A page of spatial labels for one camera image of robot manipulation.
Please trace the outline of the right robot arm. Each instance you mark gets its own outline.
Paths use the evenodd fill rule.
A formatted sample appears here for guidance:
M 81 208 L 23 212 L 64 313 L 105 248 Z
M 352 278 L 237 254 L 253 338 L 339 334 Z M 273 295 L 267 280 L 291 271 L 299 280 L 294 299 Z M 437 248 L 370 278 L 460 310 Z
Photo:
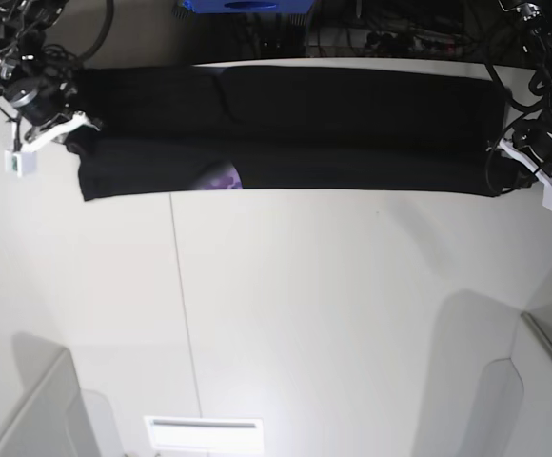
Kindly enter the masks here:
M 65 1 L 0 1 L 0 96 L 15 111 L 5 117 L 16 152 L 40 149 L 80 128 L 99 131 L 103 126 L 84 112 L 76 76 L 106 41 L 114 3 L 105 3 L 102 27 L 80 54 L 46 42 L 47 30 L 66 5 Z

